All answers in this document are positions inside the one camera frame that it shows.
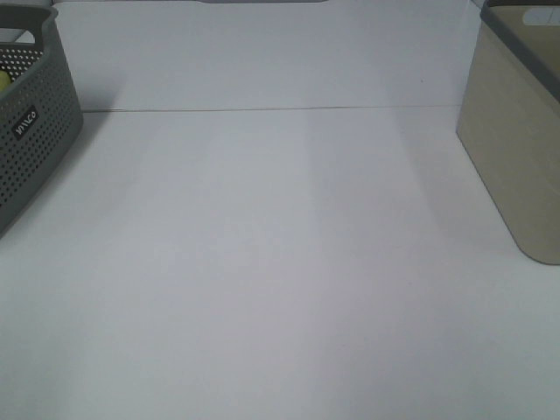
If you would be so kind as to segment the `yellow-green cloth in basket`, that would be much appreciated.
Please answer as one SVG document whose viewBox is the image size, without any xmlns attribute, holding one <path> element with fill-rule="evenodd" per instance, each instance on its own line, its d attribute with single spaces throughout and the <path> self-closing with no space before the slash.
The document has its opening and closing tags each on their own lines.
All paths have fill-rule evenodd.
<svg viewBox="0 0 560 420">
<path fill-rule="evenodd" d="M 0 72 L 0 91 L 4 91 L 11 84 L 11 77 L 5 71 Z"/>
</svg>

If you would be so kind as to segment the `grey perforated plastic basket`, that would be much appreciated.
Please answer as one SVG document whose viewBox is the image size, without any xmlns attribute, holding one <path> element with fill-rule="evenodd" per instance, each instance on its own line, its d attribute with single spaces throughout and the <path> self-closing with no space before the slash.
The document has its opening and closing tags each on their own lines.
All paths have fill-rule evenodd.
<svg viewBox="0 0 560 420">
<path fill-rule="evenodd" d="M 1 44 L 1 229 L 25 210 L 74 145 L 83 115 L 52 7 L 1 6 L 1 26 L 31 43 Z"/>
</svg>

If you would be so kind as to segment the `beige plastic storage bin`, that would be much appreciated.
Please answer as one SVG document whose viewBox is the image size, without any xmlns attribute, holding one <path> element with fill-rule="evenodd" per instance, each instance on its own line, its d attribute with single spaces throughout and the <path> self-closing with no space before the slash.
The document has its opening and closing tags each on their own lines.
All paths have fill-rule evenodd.
<svg viewBox="0 0 560 420">
<path fill-rule="evenodd" d="M 519 250 L 557 265 L 557 1 L 484 2 L 457 134 Z"/>
</svg>

